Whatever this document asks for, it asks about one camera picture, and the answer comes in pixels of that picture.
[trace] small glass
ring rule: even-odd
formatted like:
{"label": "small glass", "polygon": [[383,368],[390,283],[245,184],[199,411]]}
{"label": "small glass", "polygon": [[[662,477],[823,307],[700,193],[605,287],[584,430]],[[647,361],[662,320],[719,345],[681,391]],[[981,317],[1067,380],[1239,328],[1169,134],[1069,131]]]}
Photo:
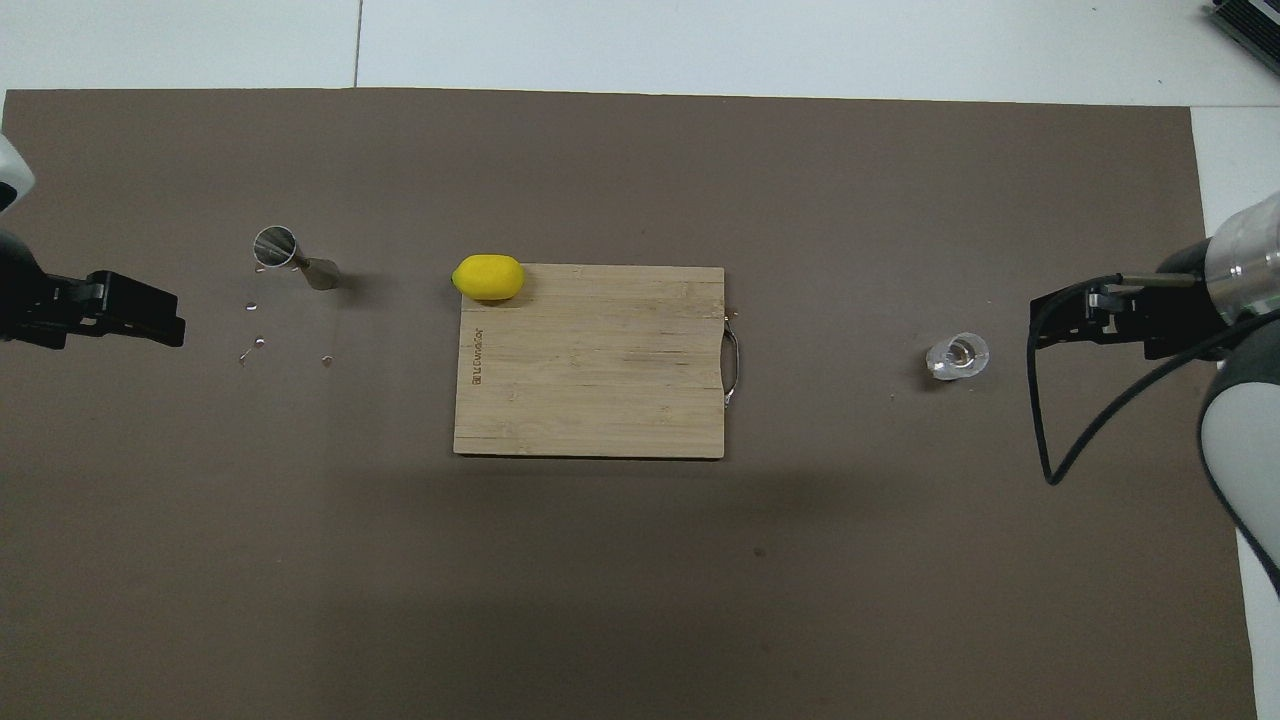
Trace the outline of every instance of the small glass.
{"label": "small glass", "polygon": [[924,364],[940,380],[959,380],[980,373],[989,359],[987,341],[974,333],[960,333],[931,347]]}

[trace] metal handle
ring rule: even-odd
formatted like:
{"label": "metal handle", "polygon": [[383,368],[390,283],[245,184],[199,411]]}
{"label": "metal handle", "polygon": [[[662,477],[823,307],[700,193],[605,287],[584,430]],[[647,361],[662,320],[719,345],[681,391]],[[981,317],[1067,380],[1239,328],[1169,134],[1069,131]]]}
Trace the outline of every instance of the metal handle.
{"label": "metal handle", "polygon": [[737,336],[733,334],[733,327],[728,324],[728,315],[724,315],[724,338],[733,346],[733,382],[724,391],[724,407],[728,407],[730,400],[733,400],[733,391],[737,389],[739,368],[741,368],[742,363],[742,351],[737,346]]}

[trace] wooden cutting board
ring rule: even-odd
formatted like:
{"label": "wooden cutting board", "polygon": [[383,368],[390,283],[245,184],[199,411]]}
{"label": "wooden cutting board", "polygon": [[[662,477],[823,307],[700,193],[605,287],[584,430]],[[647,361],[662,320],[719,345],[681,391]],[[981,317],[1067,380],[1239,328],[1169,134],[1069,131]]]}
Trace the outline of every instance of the wooden cutting board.
{"label": "wooden cutting board", "polygon": [[462,299],[453,451],[724,456],[724,269],[525,264]]}

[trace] lemon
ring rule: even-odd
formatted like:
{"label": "lemon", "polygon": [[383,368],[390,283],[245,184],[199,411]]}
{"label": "lemon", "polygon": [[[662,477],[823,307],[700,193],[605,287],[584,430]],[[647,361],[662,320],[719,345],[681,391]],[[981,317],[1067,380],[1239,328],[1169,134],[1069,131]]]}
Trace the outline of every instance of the lemon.
{"label": "lemon", "polygon": [[471,300],[507,300],[525,286],[525,269],[511,255],[471,255],[453,270],[453,287]]}

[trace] brown mat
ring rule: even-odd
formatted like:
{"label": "brown mat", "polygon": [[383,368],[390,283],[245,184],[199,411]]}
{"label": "brown mat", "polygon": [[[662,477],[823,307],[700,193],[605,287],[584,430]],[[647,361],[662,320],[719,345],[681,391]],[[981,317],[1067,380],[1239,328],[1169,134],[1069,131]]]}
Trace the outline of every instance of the brown mat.
{"label": "brown mat", "polygon": [[[1253,712],[1210,369],[1059,488],[1021,370],[1028,299],[1201,238],[1185,109],[38,91],[4,131],[45,270],[188,322],[0,346],[5,716]],[[255,274],[270,224],[348,286]],[[726,268],[726,459],[454,456],[486,251]],[[964,329],[987,372],[924,379]],[[1140,355],[1046,354],[1057,452]]]}

